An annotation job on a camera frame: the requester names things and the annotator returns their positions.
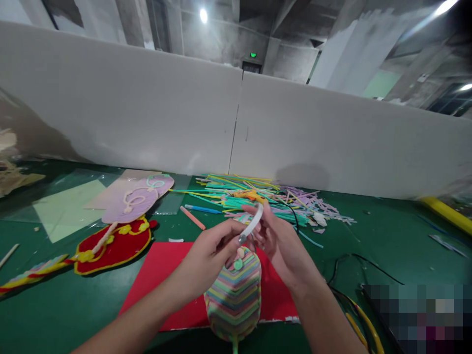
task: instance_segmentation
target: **red craft cutout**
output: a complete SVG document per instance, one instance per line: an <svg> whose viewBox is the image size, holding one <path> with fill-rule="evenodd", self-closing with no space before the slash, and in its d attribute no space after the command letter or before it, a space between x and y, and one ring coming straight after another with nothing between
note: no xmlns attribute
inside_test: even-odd
<svg viewBox="0 0 472 354"><path fill-rule="evenodd" d="M128 225L131 226L132 232L137 233L139 232L139 227L145 222L146 220L138 219ZM149 227L137 235L120 234L118 228L126 225L127 224L118 224L117 230L113 232L113 242L103 246L106 249L100 259L95 262L76 262L74 264L75 273L88 275L100 270L119 266L136 258L151 241L151 229L157 225L157 221L149 221ZM95 247L109 227L110 225L79 243L76 253L88 251ZM98 251L97 256L102 254L103 247Z"/></svg>
<svg viewBox="0 0 472 354"><path fill-rule="evenodd" d="M124 301L119 315L162 283L185 258L192 245L192 242L154 243ZM298 313L288 288L280 279L266 254L258 249L257 255L262 265L262 304L259 321L287 321L287 317L297 317ZM206 326L209 326L209 322L202 295L171 315L160 331Z"/></svg>

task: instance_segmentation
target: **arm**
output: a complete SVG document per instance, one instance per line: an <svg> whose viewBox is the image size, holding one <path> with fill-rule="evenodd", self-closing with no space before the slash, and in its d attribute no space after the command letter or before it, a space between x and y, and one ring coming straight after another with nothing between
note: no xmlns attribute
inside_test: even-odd
<svg viewBox="0 0 472 354"><path fill-rule="evenodd" d="M245 227L227 220L203 231L169 278L73 353L144 352L165 320L208 290L225 262L234 259L236 236Z"/></svg>
<svg viewBox="0 0 472 354"><path fill-rule="evenodd" d="M256 209L243 206L254 214ZM366 353L293 227L264 205L256 243L290 290L313 353Z"/></svg>
<svg viewBox="0 0 472 354"><path fill-rule="evenodd" d="M314 353L365 353L325 280L291 287L300 322Z"/></svg>

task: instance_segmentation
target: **person's left hand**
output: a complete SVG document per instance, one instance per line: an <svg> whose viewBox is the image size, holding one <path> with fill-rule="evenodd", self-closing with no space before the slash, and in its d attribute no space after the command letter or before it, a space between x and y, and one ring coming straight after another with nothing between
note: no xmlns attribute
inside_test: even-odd
<svg viewBox="0 0 472 354"><path fill-rule="evenodd" d="M166 281L176 296L181 297L178 307L196 299L213 285L223 266L235 258L241 247L238 236L245 228L246 225L230 219L200 234Z"/></svg>

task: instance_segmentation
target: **blue pen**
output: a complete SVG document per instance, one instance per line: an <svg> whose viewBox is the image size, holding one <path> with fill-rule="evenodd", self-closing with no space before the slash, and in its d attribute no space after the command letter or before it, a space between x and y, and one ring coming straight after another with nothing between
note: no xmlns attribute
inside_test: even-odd
<svg viewBox="0 0 472 354"><path fill-rule="evenodd" d="M196 210L196 211L203 211L203 212L209 212L211 214L222 214L219 210L215 209L209 209L209 208L204 208L201 206L190 206L189 204L185 204L186 209L191 209L191 210Z"/></svg>

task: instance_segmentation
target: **white partition wall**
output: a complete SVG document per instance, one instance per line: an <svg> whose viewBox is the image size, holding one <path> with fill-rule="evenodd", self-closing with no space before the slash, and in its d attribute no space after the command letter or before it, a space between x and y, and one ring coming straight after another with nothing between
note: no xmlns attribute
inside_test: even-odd
<svg viewBox="0 0 472 354"><path fill-rule="evenodd" d="M392 198L472 178L466 118L6 22L0 51L0 128L25 153Z"/></svg>
<svg viewBox="0 0 472 354"><path fill-rule="evenodd" d="M472 176L472 120L244 73L230 173L379 197Z"/></svg>
<svg viewBox="0 0 472 354"><path fill-rule="evenodd" d="M26 153L226 173L242 70L0 22L0 128Z"/></svg>

